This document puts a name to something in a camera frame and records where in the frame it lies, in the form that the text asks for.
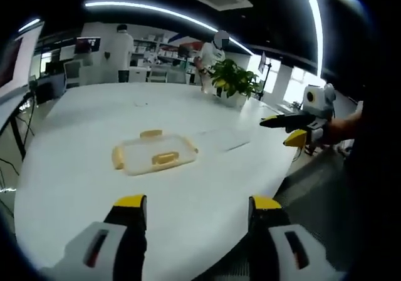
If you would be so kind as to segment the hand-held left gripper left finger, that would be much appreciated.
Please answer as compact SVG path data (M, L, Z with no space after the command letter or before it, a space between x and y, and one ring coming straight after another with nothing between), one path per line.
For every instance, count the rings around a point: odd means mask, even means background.
M63 258L42 268L47 280L141 280L147 250L147 196L118 199L65 246Z

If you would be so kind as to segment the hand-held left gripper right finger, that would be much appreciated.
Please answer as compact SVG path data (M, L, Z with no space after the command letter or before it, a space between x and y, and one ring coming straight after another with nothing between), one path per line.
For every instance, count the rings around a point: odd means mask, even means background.
M282 206L264 196L249 197L248 263L251 280L343 280L325 247L305 227L292 224Z

